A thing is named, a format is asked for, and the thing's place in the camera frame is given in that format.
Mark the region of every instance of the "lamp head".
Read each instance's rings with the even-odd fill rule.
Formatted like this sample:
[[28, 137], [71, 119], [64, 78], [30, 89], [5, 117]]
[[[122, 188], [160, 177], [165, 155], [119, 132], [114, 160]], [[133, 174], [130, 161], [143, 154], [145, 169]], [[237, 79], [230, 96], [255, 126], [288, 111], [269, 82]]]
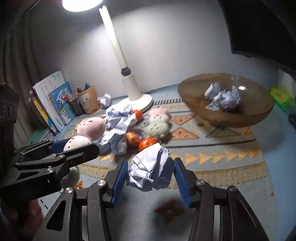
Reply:
[[82, 12], [98, 6], [103, 0], [63, 0], [64, 9], [70, 12]]

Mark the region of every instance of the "desk lamp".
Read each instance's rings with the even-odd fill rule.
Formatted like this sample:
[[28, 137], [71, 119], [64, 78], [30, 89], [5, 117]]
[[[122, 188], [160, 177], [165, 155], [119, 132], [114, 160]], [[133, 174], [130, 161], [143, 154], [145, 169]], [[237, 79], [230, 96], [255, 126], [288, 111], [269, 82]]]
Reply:
[[[103, 0], [63, 0], [63, 7], [71, 12], [82, 12], [98, 6]], [[130, 104], [133, 110], [145, 111], [152, 105], [152, 97], [148, 94], [141, 95], [134, 74], [128, 67], [122, 48], [113, 27], [109, 12], [106, 6], [100, 8], [100, 14], [110, 37], [121, 67], [122, 82], [125, 86], [128, 97], [120, 101], [122, 104]]]

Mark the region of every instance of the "crumpled white paper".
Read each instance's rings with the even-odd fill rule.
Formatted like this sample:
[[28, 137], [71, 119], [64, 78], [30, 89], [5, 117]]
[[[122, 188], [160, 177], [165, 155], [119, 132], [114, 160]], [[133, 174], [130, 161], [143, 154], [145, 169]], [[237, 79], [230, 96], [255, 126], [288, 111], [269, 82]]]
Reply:
[[241, 102], [239, 91], [234, 85], [232, 86], [232, 90], [226, 91], [221, 90], [218, 83], [210, 85], [205, 92], [205, 98], [212, 102], [205, 109], [214, 111], [218, 111], [220, 108], [233, 110]]
[[111, 96], [106, 92], [104, 96], [97, 98], [102, 108], [109, 107], [111, 105]]
[[101, 139], [93, 143], [99, 147], [100, 153], [106, 153], [110, 148], [113, 153], [122, 155], [126, 153], [126, 132], [130, 126], [137, 123], [136, 114], [132, 112], [129, 104], [116, 104], [106, 110], [104, 118], [107, 130]]
[[138, 153], [133, 162], [128, 171], [127, 185], [143, 192], [169, 186], [175, 164], [167, 148], [156, 143]]

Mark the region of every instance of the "pink plush ball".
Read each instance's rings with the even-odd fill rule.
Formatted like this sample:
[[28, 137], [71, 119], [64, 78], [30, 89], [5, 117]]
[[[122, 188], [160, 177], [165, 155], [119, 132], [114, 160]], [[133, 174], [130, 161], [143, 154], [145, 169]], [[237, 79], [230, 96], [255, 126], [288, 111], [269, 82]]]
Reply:
[[76, 126], [77, 135], [96, 141], [102, 137], [106, 129], [105, 121], [100, 117], [86, 118]]
[[168, 115], [168, 108], [165, 107], [157, 107], [149, 111], [149, 116], [155, 115], [155, 114], [166, 114]]

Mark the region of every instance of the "silver bolt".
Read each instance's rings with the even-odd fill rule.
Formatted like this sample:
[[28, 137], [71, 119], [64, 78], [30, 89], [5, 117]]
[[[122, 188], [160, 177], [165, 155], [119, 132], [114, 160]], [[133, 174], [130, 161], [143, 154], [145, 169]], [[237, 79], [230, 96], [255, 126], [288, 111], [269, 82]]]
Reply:
[[106, 184], [106, 181], [105, 181], [105, 180], [99, 180], [99, 181], [97, 182], [97, 184], [98, 184], [99, 186], [104, 186], [104, 185]]
[[46, 171], [47, 171], [48, 173], [51, 173], [51, 172], [53, 172], [54, 170], [53, 170], [52, 168], [48, 168]]
[[204, 181], [204, 180], [201, 180], [201, 179], [199, 179], [199, 180], [197, 180], [197, 181], [196, 181], [196, 184], [197, 184], [197, 185], [200, 185], [200, 186], [202, 186], [202, 185], [204, 185], [204, 184], [205, 184], [205, 181]]
[[237, 187], [235, 187], [235, 186], [230, 186], [230, 187], [229, 187], [229, 190], [230, 190], [231, 192], [236, 192], [236, 191], [237, 191]]
[[65, 189], [65, 192], [66, 193], [71, 193], [71, 192], [73, 192], [73, 188], [72, 187], [68, 187], [68, 188]]

